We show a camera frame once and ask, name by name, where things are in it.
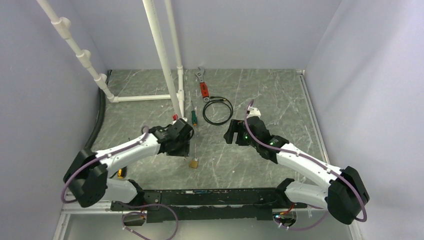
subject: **adjustable wrench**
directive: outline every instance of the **adjustable wrench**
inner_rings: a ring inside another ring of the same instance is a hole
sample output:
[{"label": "adjustable wrench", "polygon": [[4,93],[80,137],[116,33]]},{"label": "adjustable wrench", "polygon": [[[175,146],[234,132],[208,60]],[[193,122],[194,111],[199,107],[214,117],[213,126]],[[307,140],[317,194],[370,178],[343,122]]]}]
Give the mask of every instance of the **adjustable wrench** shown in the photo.
[{"label": "adjustable wrench", "polygon": [[203,101],[209,102],[210,98],[209,98],[208,87],[206,86],[205,79],[203,78],[205,69],[201,66],[199,66],[198,68],[199,68],[199,71],[196,72],[195,75],[199,79],[201,95],[203,97]]}]

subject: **white wall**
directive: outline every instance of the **white wall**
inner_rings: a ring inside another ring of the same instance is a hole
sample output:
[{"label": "white wall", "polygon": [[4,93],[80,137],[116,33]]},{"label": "white wall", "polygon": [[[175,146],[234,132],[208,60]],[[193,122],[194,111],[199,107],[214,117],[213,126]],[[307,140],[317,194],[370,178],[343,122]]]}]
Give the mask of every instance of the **white wall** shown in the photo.
[{"label": "white wall", "polygon": [[367,187],[365,239],[424,239],[424,2],[343,0],[306,68],[332,163]]},{"label": "white wall", "polygon": [[[71,0],[111,69],[160,69],[141,0]],[[173,0],[185,68],[305,69],[341,0]],[[155,0],[171,66],[165,10]]]},{"label": "white wall", "polygon": [[[105,72],[68,0],[50,0]],[[0,239],[52,239],[62,177],[97,114],[97,86],[35,0],[0,7]]]}]

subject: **black cable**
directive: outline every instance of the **black cable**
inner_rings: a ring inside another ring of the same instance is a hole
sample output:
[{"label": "black cable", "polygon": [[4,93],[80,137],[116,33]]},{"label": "black cable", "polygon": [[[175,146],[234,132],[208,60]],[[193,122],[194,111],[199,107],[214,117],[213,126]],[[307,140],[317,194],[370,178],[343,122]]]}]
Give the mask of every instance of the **black cable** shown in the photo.
[{"label": "black cable", "polygon": [[[112,70],[107,71],[106,84],[108,84],[109,82],[111,73],[112,73]],[[93,144],[96,141],[97,136],[99,135],[100,129],[102,128],[103,121],[105,120],[106,96],[103,90],[101,90],[100,88],[98,89],[98,97],[99,97],[99,106],[98,106],[98,112],[97,112],[97,119],[95,121],[95,125],[90,134],[90,137],[85,143],[85,146],[84,146],[85,149],[91,149],[93,147]]]},{"label": "black cable", "polygon": [[[226,99],[225,97],[222,97],[222,96],[211,96],[210,99],[216,99],[216,100],[210,100],[204,105],[203,112],[202,112],[204,120],[208,124],[212,124],[212,125],[215,125],[215,126],[223,125],[226,122],[228,122],[231,119],[231,117],[233,116],[233,112],[234,112],[233,105],[231,104],[231,102],[228,99]],[[221,121],[221,122],[213,122],[213,121],[209,120],[209,118],[206,116],[206,109],[209,106],[211,106],[212,104],[215,104],[215,103],[224,104],[229,109],[229,116],[226,120]]]}]

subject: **floor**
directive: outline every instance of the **floor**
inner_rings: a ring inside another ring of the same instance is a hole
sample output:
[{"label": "floor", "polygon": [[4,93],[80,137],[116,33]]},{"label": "floor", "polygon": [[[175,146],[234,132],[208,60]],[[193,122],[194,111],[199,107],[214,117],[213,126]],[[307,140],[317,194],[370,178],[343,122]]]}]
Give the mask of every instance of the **floor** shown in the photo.
[{"label": "floor", "polygon": [[[195,69],[184,73],[185,114],[193,101],[198,126],[191,140],[191,158],[159,154],[128,166],[128,179],[143,189],[222,189],[276,187],[285,178],[305,181],[303,176],[265,160],[253,147],[226,144],[223,135],[229,123],[210,125],[202,118],[204,102]],[[172,72],[177,88],[176,71]],[[204,79],[211,96],[222,96],[234,106],[233,119],[241,120],[251,99],[261,112],[271,134],[280,135],[306,153],[322,159],[300,78],[294,69],[206,69]],[[114,70],[108,84],[119,97],[168,94],[162,70]],[[93,146],[107,149],[140,135],[143,125],[166,126],[174,114],[170,100],[107,103],[103,127]],[[228,109],[214,104],[206,115],[216,122],[227,118]]]}]

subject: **purple cable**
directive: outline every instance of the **purple cable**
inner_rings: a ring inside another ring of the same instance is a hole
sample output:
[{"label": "purple cable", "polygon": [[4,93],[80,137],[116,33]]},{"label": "purple cable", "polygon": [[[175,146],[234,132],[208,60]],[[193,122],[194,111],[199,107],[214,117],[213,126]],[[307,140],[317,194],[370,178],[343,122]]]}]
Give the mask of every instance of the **purple cable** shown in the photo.
[{"label": "purple cable", "polygon": [[[278,148],[278,147],[274,147],[274,146],[265,144],[265,143],[259,141],[259,139],[257,139],[253,135],[252,131],[249,128],[249,124],[247,124],[247,122],[248,122],[248,109],[249,109],[249,107],[251,107],[253,105],[253,103],[254,103],[254,100],[252,99],[249,102],[249,104],[247,105],[246,110],[244,112],[244,125],[246,126],[246,130],[249,133],[250,137],[253,140],[255,140],[258,144],[264,146],[265,148],[272,149],[272,150],[279,151],[279,152],[285,152],[285,153],[296,155],[297,152],[295,152],[295,151],[286,150],[286,149],[283,149],[283,148]],[[319,161],[315,160],[313,157],[310,157],[310,156],[305,155],[303,153],[300,153],[299,156],[301,156],[303,158],[306,158],[308,160],[311,160],[312,162],[316,163],[318,166],[320,166],[321,168],[323,168],[325,171],[327,170],[327,167],[324,164],[322,164]],[[362,214],[363,214],[363,218],[362,219],[355,217],[355,220],[358,221],[358,222],[365,222],[365,221],[367,221],[367,211],[365,210],[364,201],[362,201],[362,198],[359,195],[358,191],[355,189],[355,187],[350,182],[348,182],[344,177],[340,176],[337,172],[335,172],[335,171],[333,171],[333,170],[330,169],[330,173],[333,174],[334,176],[336,176],[337,178],[339,178],[343,183],[345,183],[352,190],[353,194],[355,194],[355,197],[357,198],[357,200],[359,202],[359,205],[360,205],[360,208],[361,208]]]},{"label": "purple cable", "polygon": [[[131,206],[131,205],[128,205],[128,204],[123,203],[123,202],[121,202],[121,201],[118,201],[118,203],[119,203],[119,204],[121,204],[121,205],[123,205],[124,207],[131,208],[131,209],[142,209],[142,208],[147,208],[147,207],[156,207],[156,206],[159,206],[159,207],[163,207],[163,208],[168,209],[168,210],[169,210],[169,211],[173,214],[173,216],[174,216],[174,218],[175,218],[176,226],[175,226],[175,231],[173,231],[173,234],[172,234],[169,238],[167,238],[166,240],[171,240],[171,239],[172,239],[172,238],[174,238],[174,237],[175,237],[175,235],[177,234],[177,231],[178,231],[178,217],[177,217],[177,214],[175,213],[175,211],[174,211],[174,210],[172,210],[169,206],[164,205],[164,204],[160,204],[160,203],[152,203],[152,204],[146,204],[146,205],[141,205],[141,206]],[[125,215],[122,217],[122,226],[123,226],[123,228],[124,228],[125,230],[127,230],[127,231],[129,231],[129,232],[131,232],[131,233],[133,233],[133,234],[135,234],[135,235],[137,235],[137,236],[139,236],[140,238],[142,238],[142,239],[144,239],[144,240],[150,240],[149,238],[147,238],[147,237],[145,237],[145,236],[141,235],[140,233],[138,233],[138,232],[136,232],[136,231],[132,230],[131,228],[129,228],[129,227],[127,227],[127,226],[125,226],[124,220],[125,220],[125,218],[126,218],[127,216],[129,216],[129,215],[140,215],[140,216],[144,216],[145,214],[144,214],[144,213],[141,213],[141,212],[138,212],[138,211],[132,211],[132,212],[129,212],[129,213],[125,214]]]},{"label": "purple cable", "polygon": [[65,199],[65,197],[66,197],[66,189],[69,187],[69,184],[71,184],[71,182],[72,182],[72,180],[74,180],[74,178],[78,175],[78,174],[80,174],[84,169],[86,169],[88,166],[90,166],[90,165],[92,165],[92,164],[94,164],[94,163],[96,163],[96,162],[98,162],[98,161],[100,161],[100,160],[102,160],[102,159],[105,159],[105,158],[107,158],[108,157],[108,155],[110,154],[111,156],[113,156],[113,155],[115,155],[115,154],[118,154],[118,153],[121,153],[121,152],[123,152],[123,151],[126,151],[126,150],[128,150],[128,149],[131,149],[131,148],[133,148],[133,147],[135,147],[135,146],[137,146],[137,145],[140,145],[140,144],[142,144],[142,142],[144,142],[146,139],[147,139],[147,137],[149,136],[149,127],[148,126],[142,126],[141,127],[141,133],[143,134],[144,133],[144,131],[143,131],[143,129],[145,129],[145,128],[147,128],[147,132],[146,132],[146,134],[140,139],[140,141],[136,141],[135,143],[133,143],[133,144],[131,144],[131,145],[128,145],[128,146],[126,146],[126,147],[123,147],[123,148],[121,148],[121,149],[117,149],[117,150],[115,150],[115,151],[112,151],[112,152],[110,152],[110,153],[108,153],[108,154],[105,154],[105,155],[102,155],[102,156],[99,156],[99,157],[97,157],[97,158],[95,158],[95,159],[93,159],[93,160],[91,160],[91,161],[89,161],[89,162],[87,162],[86,164],[84,164],[82,167],[80,167],[80,168],[78,168],[78,170],[76,170],[69,178],[68,178],[68,180],[65,182],[65,186],[63,187],[63,189],[62,189],[62,192],[61,192],[61,194],[60,194],[60,200],[62,200],[62,203],[64,203],[64,204],[70,204],[70,203],[75,203],[77,200],[76,199],[73,199],[73,200],[66,200]]}]

